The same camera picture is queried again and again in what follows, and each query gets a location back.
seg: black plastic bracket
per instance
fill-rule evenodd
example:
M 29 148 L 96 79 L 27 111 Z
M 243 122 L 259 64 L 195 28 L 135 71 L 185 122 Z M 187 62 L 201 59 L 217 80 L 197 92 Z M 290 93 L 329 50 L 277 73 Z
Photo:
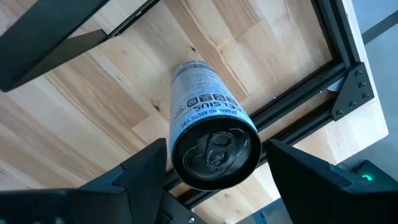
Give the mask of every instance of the black plastic bracket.
M 364 63 L 348 72 L 332 109 L 334 121 L 359 108 L 374 98 L 373 89 Z
M 185 208 L 173 195 L 163 191 L 156 216 L 156 224 L 205 224 L 198 215 Z

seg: green light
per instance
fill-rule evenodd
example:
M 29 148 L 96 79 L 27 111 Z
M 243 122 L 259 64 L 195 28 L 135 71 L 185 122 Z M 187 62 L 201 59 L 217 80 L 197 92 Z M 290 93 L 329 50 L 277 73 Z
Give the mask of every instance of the green light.
M 363 178 L 366 178 L 367 180 L 370 180 L 370 181 L 373 180 L 373 177 L 372 177 L 371 175 L 366 175 L 366 174 L 364 174 L 364 175 L 362 175 L 362 177 L 363 177 Z

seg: black metal frame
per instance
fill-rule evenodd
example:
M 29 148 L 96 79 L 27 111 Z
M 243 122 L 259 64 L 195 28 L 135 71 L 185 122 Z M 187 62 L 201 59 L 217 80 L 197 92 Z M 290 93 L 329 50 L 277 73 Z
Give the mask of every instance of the black metal frame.
M 92 0 L 87 4 L 97 4 L 94 7 L 95 10 L 91 10 L 90 13 L 86 14 L 85 20 L 92 16 L 96 10 L 100 8 L 107 0 Z M 141 6 L 136 12 L 134 12 L 129 18 L 127 18 L 119 27 L 112 31 L 109 35 L 104 37 L 104 35 L 99 35 L 100 38 L 95 41 L 88 42 L 86 47 L 81 48 L 80 51 L 76 51 L 64 57 L 62 54 L 64 51 L 59 50 L 63 44 L 57 47 L 57 44 L 52 44 L 52 50 L 45 49 L 36 58 L 31 58 L 23 70 L 17 70 L 18 73 L 13 73 L 8 76 L 0 77 L 0 87 L 3 91 L 8 91 L 13 89 L 29 80 L 43 74 L 44 72 L 56 67 L 57 65 L 66 62 L 67 60 L 83 53 L 84 51 L 104 42 L 106 39 L 120 35 L 124 32 L 131 24 L 138 20 L 145 12 L 147 12 L 151 7 L 153 7 L 159 0 L 148 0 L 143 6 Z M 69 1 L 70 5 L 67 7 L 75 7 L 77 2 Z M 273 136 L 273 139 L 278 139 L 284 143 L 293 145 L 303 138 L 314 133 L 316 130 L 322 128 L 324 125 L 330 123 L 331 121 L 337 121 L 348 113 L 352 112 L 365 102 L 369 101 L 374 97 L 372 88 L 369 82 L 368 74 L 363 63 L 360 62 L 358 51 L 356 50 L 356 45 L 354 43 L 353 35 L 349 27 L 348 19 L 343 7 L 341 0 L 312 0 L 313 8 L 318 17 L 319 23 L 321 25 L 323 34 L 328 43 L 330 52 L 332 54 L 333 60 L 328 62 L 317 71 L 311 73 L 304 80 L 297 83 L 293 87 L 289 88 L 286 92 L 278 96 L 276 99 L 272 100 L 268 104 L 264 105 L 258 111 L 251 115 L 251 119 L 254 121 L 258 131 L 262 131 L 267 128 L 273 122 L 287 115 L 289 112 L 296 109 L 302 103 L 306 102 L 310 98 L 314 97 L 320 91 L 326 90 L 328 86 L 334 84 L 338 80 L 344 79 L 344 83 L 341 87 L 341 91 L 335 94 L 335 97 L 326 101 L 321 106 L 306 114 L 304 117 L 300 118 L 281 132 Z M 27 14 L 32 10 L 36 10 L 36 7 L 30 9 Z M 17 43 L 21 39 L 11 40 L 11 37 L 17 35 L 15 30 L 21 30 L 25 27 L 23 24 L 26 21 L 26 15 L 24 15 L 13 27 L 11 27 L 1 38 L 0 38 L 0 61 L 8 60 L 6 57 L 10 53 L 11 47 L 5 47 L 6 44 Z M 75 23 L 75 25 L 80 25 L 84 21 Z M 64 32 L 64 35 L 57 36 L 57 40 L 52 39 L 52 43 L 62 43 L 63 40 L 67 38 L 78 26 L 68 26 L 68 32 Z M 74 42 L 78 37 L 68 39 L 69 42 Z M 43 40 L 33 40 L 33 43 L 42 43 Z M 57 60 L 52 66 L 42 66 L 45 57 L 49 57 L 50 54 L 57 55 L 61 57 L 61 60 Z M 24 53 L 17 51 L 18 54 L 12 54 L 13 59 L 16 56 L 21 57 Z M 35 71 L 35 67 L 42 67 L 38 69 L 39 72 L 35 72 L 34 75 L 26 75 L 26 73 Z M 8 65 L 0 62 L 0 74 L 8 73 L 12 69 Z M 7 80 L 17 80 L 16 85 L 10 85 Z M 262 152 L 261 160 L 258 166 L 263 165 L 267 162 L 267 154 L 265 151 Z M 167 172 L 167 178 L 164 185 L 164 190 L 169 191 L 176 187 L 178 184 L 182 183 L 177 177 L 173 169 Z M 177 200 L 185 208 L 193 208 L 204 200 L 208 199 L 216 192 L 203 192 L 200 190 L 191 189 L 184 194 L 177 197 Z

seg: wooden table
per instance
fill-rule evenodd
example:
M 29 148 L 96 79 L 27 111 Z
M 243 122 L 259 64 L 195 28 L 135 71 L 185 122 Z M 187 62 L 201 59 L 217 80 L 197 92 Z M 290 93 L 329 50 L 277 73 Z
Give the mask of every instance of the wooden table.
M 0 34 L 34 2 L 0 1 Z M 111 0 L 73 35 L 99 27 L 109 33 L 142 2 Z M 352 3 L 344 4 L 376 97 L 295 145 L 332 164 L 388 134 Z M 161 1 L 123 35 L 0 94 L 0 189 L 79 187 L 167 138 L 170 76 L 193 58 L 214 66 L 250 114 L 331 55 L 310 0 Z M 307 101 L 261 139 L 328 98 L 324 92 Z M 235 223 L 279 197 L 264 164 L 194 211 L 208 223 Z

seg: wood grain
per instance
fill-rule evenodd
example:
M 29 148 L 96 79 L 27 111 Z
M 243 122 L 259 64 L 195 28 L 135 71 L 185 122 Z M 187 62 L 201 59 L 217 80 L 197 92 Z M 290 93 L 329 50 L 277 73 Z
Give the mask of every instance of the wood grain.
M 371 75 L 347 2 L 361 60 Z M 0 0 L 0 34 L 34 3 Z M 141 3 L 111 0 L 73 35 L 99 28 L 110 32 Z M 0 94 L 0 189 L 78 187 L 157 138 L 168 138 L 170 78 L 178 64 L 190 59 L 214 66 L 250 114 L 331 55 L 310 0 L 160 1 L 123 35 Z M 259 133 L 261 139 L 330 94 L 323 92 L 291 111 Z M 376 93 L 375 99 L 296 147 L 336 164 L 386 134 Z M 172 193 L 188 189 L 181 184 Z M 277 198 L 265 164 L 194 211 L 208 223 L 236 223 Z

